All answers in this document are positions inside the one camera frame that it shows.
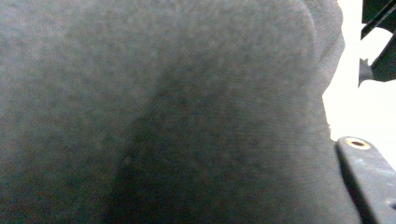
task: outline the dark gray cloth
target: dark gray cloth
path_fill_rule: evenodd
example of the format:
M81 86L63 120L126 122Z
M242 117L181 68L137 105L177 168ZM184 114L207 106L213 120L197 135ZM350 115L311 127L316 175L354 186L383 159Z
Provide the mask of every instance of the dark gray cloth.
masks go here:
M0 222L359 223L335 1L0 3Z

